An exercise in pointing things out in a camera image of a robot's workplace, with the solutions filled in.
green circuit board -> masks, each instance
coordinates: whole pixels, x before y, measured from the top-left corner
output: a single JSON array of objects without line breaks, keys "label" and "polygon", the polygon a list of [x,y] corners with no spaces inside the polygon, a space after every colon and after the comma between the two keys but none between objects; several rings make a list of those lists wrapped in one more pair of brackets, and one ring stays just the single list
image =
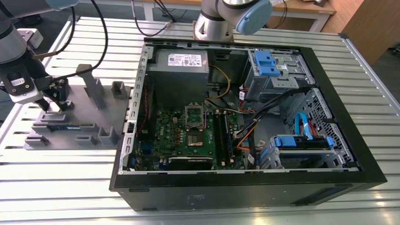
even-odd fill
[{"label": "green circuit board", "polygon": [[[213,137],[213,112],[204,113],[204,129],[185,129],[185,112],[181,111],[159,111],[156,118],[156,132],[155,141],[149,145],[141,144],[141,149],[151,148],[151,155],[159,160],[159,158],[168,157],[208,157],[213,158],[213,169],[243,169],[244,160],[239,158],[236,163],[231,166],[221,166],[217,163],[216,146]],[[199,115],[196,113],[188,113],[188,120],[199,122]],[[233,133],[239,129],[237,115],[235,113],[228,114],[228,126]],[[157,162],[155,159],[147,159],[149,170],[152,164],[155,170],[157,170]]]}]

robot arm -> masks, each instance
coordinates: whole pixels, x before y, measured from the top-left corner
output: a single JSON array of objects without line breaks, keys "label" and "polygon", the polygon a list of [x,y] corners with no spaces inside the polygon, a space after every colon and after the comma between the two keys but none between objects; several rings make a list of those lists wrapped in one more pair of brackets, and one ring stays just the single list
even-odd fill
[{"label": "robot arm", "polygon": [[200,40],[231,41],[232,27],[251,35],[265,25],[271,13],[269,0],[204,0],[195,36]]},{"label": "robot arm", "polygon": [[[48,103],[37,90],[35,80],[48,76],[43,64],[32,58],[27,42],[11,23],[12,18],[60,11],[79,0],[0,0],[0,79],[15,103],[36,102],[45,110]],[[53,96],[53,90],[43,91]]]}]

metal table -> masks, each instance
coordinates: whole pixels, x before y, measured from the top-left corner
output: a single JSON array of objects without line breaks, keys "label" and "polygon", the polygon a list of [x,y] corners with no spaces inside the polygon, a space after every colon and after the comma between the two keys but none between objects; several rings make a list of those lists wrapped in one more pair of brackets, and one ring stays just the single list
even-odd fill
[{"label": "metal table", "polygon": [[[93,72],[104,85],[113,80],[135,83],[143,35],[129,20],[108,19],[109,50]],[[140,22],[152,33],[161,22]],[[67,23],[53,44],[69,35]],[[95,64],[103,51],[103,27],[97,18],[81,17],[71,46],[44,61],[52,75]],[[177,23],[167,38],[192,39],[192,24]],[[267,209],[135,212],[117,193],[108,191],[116,150],[27,151],[21,148],[40,109],[16,105],[0,129],[0,221],[65,224],[399,224],[400,221],[400,107],[351,42],[336,34],[261,30],[235,34],[237,42],[312,47],[388,183],[352,192],[317,206]],[[77,77],[71,84],[83,84]]]}]

ram slot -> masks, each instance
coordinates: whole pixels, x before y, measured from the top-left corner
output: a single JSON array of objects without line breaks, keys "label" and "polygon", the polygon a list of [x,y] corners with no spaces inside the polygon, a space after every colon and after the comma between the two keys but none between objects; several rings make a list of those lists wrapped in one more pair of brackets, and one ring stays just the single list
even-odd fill
[{"label": "ram slot", "polygon": [[215,113],[212,117],[217,164],[221,166],[228,165],[232,156],[232,144],[231,142],[227,142],[231,140],[231,135],[225,117],[227,115],[219,112]]},{"label": "ram slot", "polygon": [[225,163],[233,163],[233,148],[232,148],[232,135],[231,135],[231,129],[229,129],[229,121],[228,121],[228,114],[227,111],[223,115],[224,117],[224,125],[225,125],[225,132],[224,132],[224,138],[225,138],[225,145],[227,145],[227,151],[228,151],[228,158],[225,158]]}]

floor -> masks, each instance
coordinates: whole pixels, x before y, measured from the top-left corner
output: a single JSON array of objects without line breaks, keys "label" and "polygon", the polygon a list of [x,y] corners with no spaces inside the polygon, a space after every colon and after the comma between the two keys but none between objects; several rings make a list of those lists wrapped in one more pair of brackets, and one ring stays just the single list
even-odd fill
[{"label": "floor", "polygon": [[[116,18],[116,19],[132,19],[132,9],[131,7],[115,6],[115,5],[99,5],[103,15],[105,18]],[[135,7],[136,17],[139,20],[144,20],[144,12],[140,7]],[[156,8],[155,12],[155,20],[156,21],[168,21],[168,17],[163,16],[163,13]],[[91,4],[79,4],[76,6],[76,14],[80,16],[99,17],[97,12]],[[179,18],[179,22],[191,23],[197,19],[199,11],[193,10],[183,10],[183,9],[171,9],[171,14]],[[40,45],[40,48],[36,50],[36,53],[47,53],[59,32],[63,29],[65,21],[71,15],[71,10],[65,9],[61,12],[48,12],[41,14],[43,23],[33,26],[33,28],[39,29],[43,36],[44,41]],[[25,27],[21,23],[16,24],[16,27]],[[380,57],[379,61],[372,65],[372,68],[379,75],[380,79],[385,83],[389,91],[392,92],[397,101],[400,101],[400,53],[397,55],[392,55],[391,51],[387,51]],[[5,120],[7,115],[12,109],[13,103],[9,101],[9,96],[0,91],[0,122]]]}]

